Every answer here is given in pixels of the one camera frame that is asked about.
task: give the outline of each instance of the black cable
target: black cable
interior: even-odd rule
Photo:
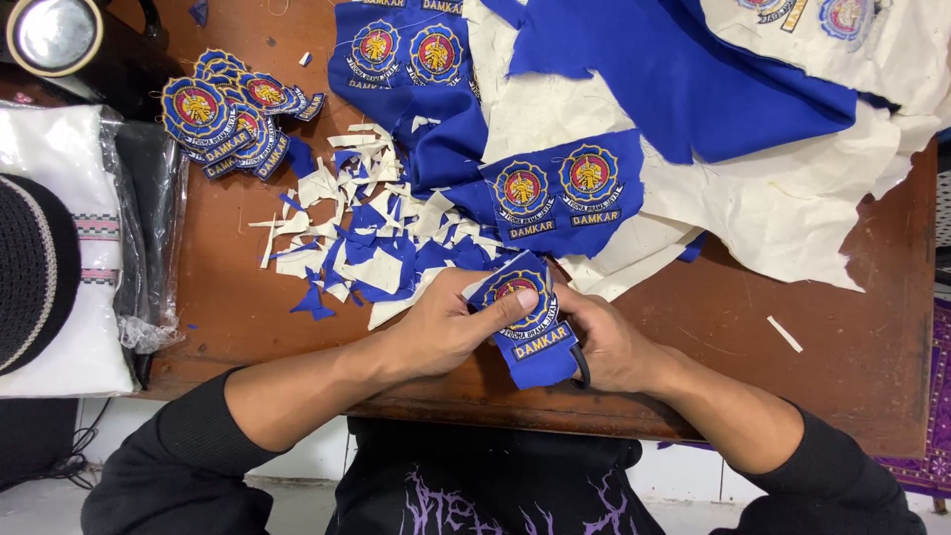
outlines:
[[[45,472],[38,472],[24,476],[12,484],[19,485],[27,481],[37,481],[42,479],[68,479],[74,485],[80,488],[92,490],[95,484],[82,476],[82,473],[89,465],[89,461],[87,460],[86,455],[83,454],[83,450],[86,449],[86,447],[89,446],[89,443],[91,443],[93,439],[95,439],[99,434],[99,423],[103,420],[103,416],[106,414],[106,409],[109,407],[111,402],[112,398],[106,399],[102,410],[99,411],[96,419],[92,421],[92,424],[89,427],[80,427],[79,429],[73,431],[72,450],[69,452],[67,457],[57,461],[49,470]]]

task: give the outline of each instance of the person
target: person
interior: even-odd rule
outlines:
[[[245,485],[245,472],[369,396],[459,366],[537,303],[537,293],[520,290],[470,314],[460,292],[484,276],[446,268],[385,331],[235,368],[168,403],[108,458],[83,506],[83,532],[265,533],[272,499]],[[845,433],[649,341],[603,299],[554,290],[585,340],[592,387],[673,407],[767,493],[714,535],[925,532],[891,474]],[[348,425],[358,452],[327,534],[664,533],[625,475],[641,456],[637,441],[365,418]]]

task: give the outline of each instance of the black shirt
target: black shirt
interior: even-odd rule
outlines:
[[[88,535],[265,533],[273,500],[243,474],[279,455],[241,432],[225,373],[129,435],[83,506]],[[714,535],[924,534],[887,470],[803,412],[792,457],[742,474],[768,495]],[[354,463],[337,486],[334,535],[663,534],[628,483],[637,441],[350,418]]]

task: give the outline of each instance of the right hand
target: right hand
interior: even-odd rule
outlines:
[[[582,295],[555,283],[558,305],[568,315],[576,334],[584,341],[582,351],[592,376],[592,387],[608,392],[647,392],[664,388],[675,373],[678,355],[672,347],[660,346],[637,331],[599,295]],[[580,373],[574,374],[580,379]]]

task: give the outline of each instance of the wooden table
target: wooden table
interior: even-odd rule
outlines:
[[[166,0],[169,53],[194,61],[205,48],[231,51],[285,84],[327,91],[334,44],[331,2],[291,2],[283,16],[264,3],[210,2],[208,24],[186,13],[193,0]],[[280,12],[283,0],[273,0]],[[113,10],[140,27],[134,0]],[[314,61],[302,68],[309,51]],[[316,123],[290,133],[328,155],[325,139],[362,122],[336,95]],[[779,283],[740,267],[717,240],[693,264],[674,262],[614,303],[652,339],[741,381],[786,396],[854,436],[872,454],[924,453],[931,347],[936,151],[915,159],[903,184],[859,206],[859,224],[842,252],[858,293],[821,283]],[[172,399],[233,366],[347,344],[366,336],[369,307],[335,300],[337,315],[313,322],[291,314],[306,290],[296,277],[258,268],[266,229],[293,187],[286,165],[267,184],[250,176],[209,183],[192,169],[178,304],[187,339],[162,351],[141,395]],[[315,221],[329,216],[311,208]],[[286,247],[280,238],[276,248]],[[772,315],[805,350],[796,353],[766,317]],[[449,375],[388,390],[349,414],[514,426],[628,437],[699,438],[668,407],[644,396],[581,393],[560,385],[515,389],[496,350],[481,348]]]

